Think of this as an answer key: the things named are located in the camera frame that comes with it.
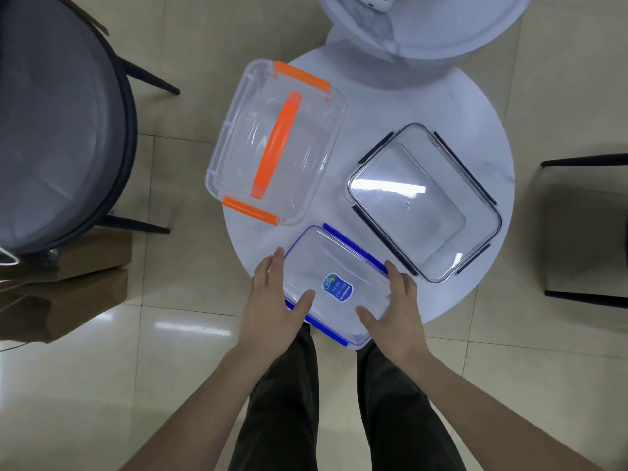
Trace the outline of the person's left forearm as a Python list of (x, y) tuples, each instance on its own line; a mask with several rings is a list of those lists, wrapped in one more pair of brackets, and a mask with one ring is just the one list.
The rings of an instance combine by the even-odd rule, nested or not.
[(289, 345), (239, 340), (119, 471), (214, 471), (248, 395)]

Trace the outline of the clear container with black clips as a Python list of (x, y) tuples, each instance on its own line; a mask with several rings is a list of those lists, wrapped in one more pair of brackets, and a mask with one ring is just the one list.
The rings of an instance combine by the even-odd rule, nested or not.
[(436, 132), (390, 132), (348, 177), (352, 210), (413, 276), (458, 275), (502, 229), (497, 201)]

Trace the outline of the round white marble table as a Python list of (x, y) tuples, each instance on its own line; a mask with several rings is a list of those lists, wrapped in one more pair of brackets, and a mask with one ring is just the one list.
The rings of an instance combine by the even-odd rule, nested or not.
[(347, 40), (389, 62), (471, 54), (505, 33), (531, 1), (395, 0), (384, 13), (359, 0), (318, 0)]

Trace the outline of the black metal chair frame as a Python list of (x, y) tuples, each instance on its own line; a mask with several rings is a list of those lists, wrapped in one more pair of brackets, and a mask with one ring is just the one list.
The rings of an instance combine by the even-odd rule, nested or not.
[(541, 212), (543, 294), (628, 310), (628, 193), (557, 188)]

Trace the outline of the person's right hand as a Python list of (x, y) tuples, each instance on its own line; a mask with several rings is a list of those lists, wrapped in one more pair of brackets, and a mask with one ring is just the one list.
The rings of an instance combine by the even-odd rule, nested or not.
[(431, 355), (420, 312), (418, 288), (411, 276), (400, 273), (389, 260), (384, 262), (389, 278), (386, 331), (369, 333), (381, 352), (404, 372), (412, 372)]

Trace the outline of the round white side table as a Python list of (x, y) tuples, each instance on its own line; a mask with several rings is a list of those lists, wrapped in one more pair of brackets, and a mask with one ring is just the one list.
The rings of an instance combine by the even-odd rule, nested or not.
[(345, 117), (298, 224), (272, 226), (224, 208), (240, 262), (252, 274), (275, 247), (327, 223), (414, 275), (424, 322), (443, 315), (489, 271), (511, 222), (513, 157), (491, 101), (457, 66), (392, 64), (347, 41), (291, 65), (336, 87)]

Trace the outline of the person's right forearm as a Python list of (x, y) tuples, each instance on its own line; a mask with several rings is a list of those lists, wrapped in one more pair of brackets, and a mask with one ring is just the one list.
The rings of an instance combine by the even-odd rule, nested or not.
[(603, 471), (449, 369), (430, 351), (399, 367), (435, 404), (485, 471)]

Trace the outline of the person's dark trousers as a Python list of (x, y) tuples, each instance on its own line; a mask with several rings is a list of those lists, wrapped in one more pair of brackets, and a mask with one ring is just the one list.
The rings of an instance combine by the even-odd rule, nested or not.
[[(371, 457), (357, 400), (357, 354), (311, 327), (317, 351), (320, 390), (317, 438), (318, 470), (371, 471)], [(429, 349), (445, 365), (462, 374), (467, 341), (427, 338)], [(229, 467), (234, 446), (246, 417), (242, 407), (216, 471)]]

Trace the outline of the clear container with blue clips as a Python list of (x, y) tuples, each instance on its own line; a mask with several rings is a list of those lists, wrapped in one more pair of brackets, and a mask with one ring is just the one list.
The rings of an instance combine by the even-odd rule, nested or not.
[(287, 250), (283, 287), (289, 309), (304, 292), (315, 291), (305, 322), (353, 350), (371, 340), (356, 308), (379, 319), (390, 301), (384, 264), (327, 223), (308, 227)]

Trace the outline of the person's left hand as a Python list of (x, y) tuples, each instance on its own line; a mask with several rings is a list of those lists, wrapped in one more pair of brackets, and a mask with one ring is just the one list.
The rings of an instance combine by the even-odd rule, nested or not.
[(282, 247), (263, 258), (254, 271), (242, 313), (238, 345), (265, 362), (287, 351), (303, 323), (292, 323), (285, 302)]

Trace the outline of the brown paper bag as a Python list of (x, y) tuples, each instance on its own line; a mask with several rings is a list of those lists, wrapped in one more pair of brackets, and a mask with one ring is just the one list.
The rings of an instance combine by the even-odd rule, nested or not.
[(132, 233), (96, 227), (17, 260), (0, 253), (0, 341), (51, 343), (128, 297)]

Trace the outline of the grey cushioned chair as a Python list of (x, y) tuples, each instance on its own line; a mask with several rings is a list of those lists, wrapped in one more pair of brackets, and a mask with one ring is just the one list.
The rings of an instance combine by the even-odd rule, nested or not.
[(168, 235), (111, 214), (136, 159), (129, 78), (180, 89), (118, 56), (71, 0), (0, 0), (0, 266), (93, 227)]

